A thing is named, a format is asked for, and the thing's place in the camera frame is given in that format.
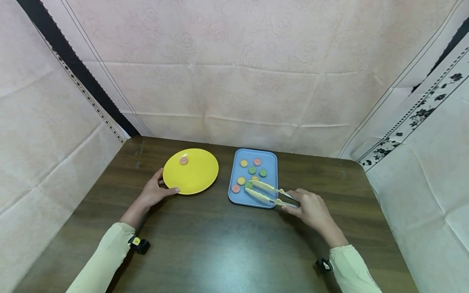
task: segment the yellow plate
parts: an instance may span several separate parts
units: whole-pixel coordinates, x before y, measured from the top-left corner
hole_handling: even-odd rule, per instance
[[[180,159],[187,158],[186,165]],[[182,150],[166,162],[163,180],[169,188],[179,187],[179,194],[189,195],[207,189],[218,175],[218,161],[206,150]]]

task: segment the person's left hand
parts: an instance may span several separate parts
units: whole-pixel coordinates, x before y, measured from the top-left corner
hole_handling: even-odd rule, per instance
[[[160,185],[165,184],[162,177],[163,168],[159,169],[147,182],[137,201],[150,208],[159,203],[163,198],[179,193],[179,188],[177,187],[170,189],[161,187]]]

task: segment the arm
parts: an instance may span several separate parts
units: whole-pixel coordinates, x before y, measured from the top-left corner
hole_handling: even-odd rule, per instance
[[[151,206],[164,197],[179,192],[178,188],[165,189],[160,185],[163,169],[160,169],[145,185],[140,196],[121,217],[107,230],[93,256],[73,281],[67,293],[104,293],[111,283],[114,273],[122,264],[129,251],[129,239],[142,222]]]
[[[344,293],[381,293],[357,250],[348,243],[344,233],[336,225],[324,200],[304,189],[288,191],[301,203],[300,208],[284,206],[282,209],[299,217],[305,224],[316,229],[329,245],[329,258],[335,279]]]

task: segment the dark brown tabletop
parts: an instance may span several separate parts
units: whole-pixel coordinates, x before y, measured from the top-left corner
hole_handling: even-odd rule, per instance
[[[332,276],[314,270],[314,262],[328,256],[315,231],[278,208],[229,201],[237,148],[149,137],[124,144],[15,292],[65,292],[147,180],[187,148],[211,152],[219,162],[218,178],[198,195],[166,198],[152,209],[139,234],[150,250],[130,253],[108,292],[339,292]],[[383,292],[417,292],[360,165],[275,154],[279,187],[324,198]]]

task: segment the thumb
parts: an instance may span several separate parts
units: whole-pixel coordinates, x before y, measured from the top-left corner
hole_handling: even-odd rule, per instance
[[[301,215],[301,209],[300,208],[292,208],[292,207],[284,205],[282,207],[282,210],[289,213],[290,215],[294,215],[296,217],[300,217],[300,215]]]
[[[179,188],[177,187],[174,187],[174,188],[169,188],[169,189],[163,189],[163,196],[166,197],[166,196],[170,196],[170,195],[175,195],[179,193]]]

